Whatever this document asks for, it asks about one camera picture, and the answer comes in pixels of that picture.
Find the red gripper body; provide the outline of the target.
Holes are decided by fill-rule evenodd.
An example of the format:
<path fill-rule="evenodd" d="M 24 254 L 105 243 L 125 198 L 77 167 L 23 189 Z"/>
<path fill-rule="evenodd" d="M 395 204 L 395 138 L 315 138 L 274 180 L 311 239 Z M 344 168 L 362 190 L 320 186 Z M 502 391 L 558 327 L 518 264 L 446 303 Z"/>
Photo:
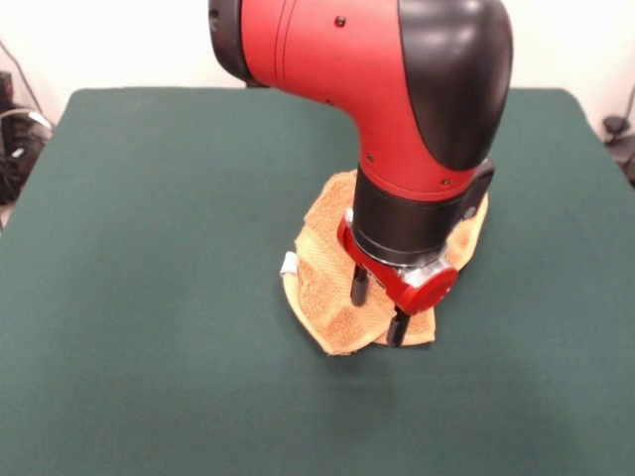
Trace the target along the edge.
<path fill-rule="evenodd" d="M 365 253 L 352 233 L 353 210 L 347 208 L 337 228 L 341 248 L 356 265 L 367 270 L 395 305 L 409 315 L 437 305 L 457 280 L 458 270 L 450 262 L 447 246 L 438 254 L 417 260 L 413 265 L 397 266 L 378 261 Z"/>

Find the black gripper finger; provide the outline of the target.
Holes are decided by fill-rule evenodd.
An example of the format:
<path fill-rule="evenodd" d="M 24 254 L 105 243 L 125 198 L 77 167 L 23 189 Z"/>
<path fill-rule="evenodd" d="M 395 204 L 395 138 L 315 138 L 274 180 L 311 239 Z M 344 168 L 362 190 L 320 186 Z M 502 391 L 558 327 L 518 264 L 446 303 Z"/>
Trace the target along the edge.
<path fill-rule="evenodd" d="M 395 315 L 390 321 L 388 328 L 386 341 L 390 347 L 401 347 L 408 327 L 410 324 L 411 316 L 403 311 L 398 306 L 395 307 Z"/>
<path fill-rule="evenodd" d="M 350 301 L 353 305 L 364 305 L 368 290 L 367 270 L 360 265 L 356 265 L 350 288 Z"/>

